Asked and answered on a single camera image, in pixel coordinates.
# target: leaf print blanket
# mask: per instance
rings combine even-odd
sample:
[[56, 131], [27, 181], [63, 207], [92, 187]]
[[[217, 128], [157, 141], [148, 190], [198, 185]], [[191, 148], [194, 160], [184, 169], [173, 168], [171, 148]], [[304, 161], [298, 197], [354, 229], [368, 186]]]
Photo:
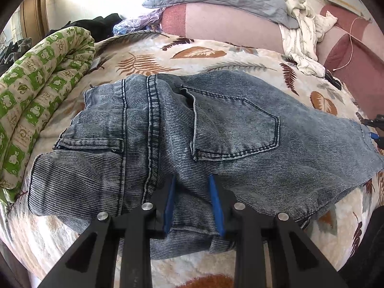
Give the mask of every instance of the leaf print blanket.
[[92, 64], [89, 31], [70, 27], [42, 40], [0, 78], [0, 202], [15, 201], [33, 146]]
[[[0, 237], [28, 270], [41, 279], [78, 235], [55, 216], [30, 213], [25, 194], [28, 190], [27, 175], [34, 158], [50, 152], [60, 133], [84, 109], [83, 94], [90, 85], [113, 83], [130, 74], [148, 76], [171, 73], [183, 76], [211, 70], [241, 70], [279, 88], [310, 108], [357, 122], [365, 117], [345, 86], [339, 91], [323, 78], [306, 76], [287, 57], [273, 51], [180, 38], [149, 30], [109, 38], [95, 44], [95, 49], [95, 69], [78, 81], [41, 130], [16, 202], [0, 206]], [[52, 78], [47, 83], [59, 87], [61, 82]], [[32, 118], [35, 118], [34, 111], [39, 111], [31, 110], [34, 106], [27, 108]], [[358, 187], [332, 205], [323, 216], [313, 218], [306, 232], [332, 265], [340, 269], [355, 252], [372, 211], [379, 205], [384, 205], [384, 172], [379, 172], [368, 184]], [[189, 285], [188, 282], [205, 283], [214, 278], [224, 278], [231, 283], [235, 258], [234, 251], [217, 255], [198, 252], [152, 261], [153, 286], [183, 287]], [[120, 261], [117, 263], [117, 275], [119, 271]]]

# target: metal pin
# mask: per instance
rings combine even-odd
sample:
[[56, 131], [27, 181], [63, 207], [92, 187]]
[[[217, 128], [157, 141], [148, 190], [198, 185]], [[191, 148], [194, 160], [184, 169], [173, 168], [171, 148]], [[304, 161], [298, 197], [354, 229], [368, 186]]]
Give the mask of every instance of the metal pin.
[[145, 202], [141, 205], [141, 208], [143, 210], [151, 210], [153, 208], [153, 204], [151, 204], [150, 202]]
[[97, 219], [99, 220], [99, 221], [105, 221], [106, 219], [108, 219], [108, 216], [109, 216], [109, 214], [108, 214], [108, 212], [100, 212], [98, 215], [97, 215]]
[[234, 208], [236, 210], [244, 210], [245, 209], [245, 205], [242, 202], [237, 202], [237, 203], [234, 204]]
[[280, 212], [277, 217], [279, 218], [279, 220], [281, 221], [287, 221], [289, 219], [289, 216], [288, 214], [284, 213], [284, 212]]

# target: folded denim garment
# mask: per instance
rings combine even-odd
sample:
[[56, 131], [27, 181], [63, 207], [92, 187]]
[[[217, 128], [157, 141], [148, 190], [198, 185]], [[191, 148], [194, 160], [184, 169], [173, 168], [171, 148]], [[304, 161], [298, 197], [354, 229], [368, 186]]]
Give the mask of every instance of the folded denim garment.
[[384, 165], [367, 127], [308, 108], [243, 72], [133, 75], [85, 93], [85, 109], [39, 155], [28, 205], [81, 233], [97, 213], [129, 212], [168, 174], [172, 228], [151, 257], [234, 244], [215, 227], [208, 177], [260, 213], [318, 216]]

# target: jeans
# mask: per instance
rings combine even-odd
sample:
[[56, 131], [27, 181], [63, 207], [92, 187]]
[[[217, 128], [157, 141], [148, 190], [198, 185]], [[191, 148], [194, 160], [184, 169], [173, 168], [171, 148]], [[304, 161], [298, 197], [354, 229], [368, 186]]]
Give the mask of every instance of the jeans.
[[28, 205], [81, 233], [97, 213], [126, 213], [177, 176], [163, 259], [234, 244], [218, 235], [208, 177], [239, 202], [296, 221], [318, 216], [383, 168], [367, 127], [301, 104], [242, 72], [133, 75], [85, 92], [85, 109], [37, 156]]

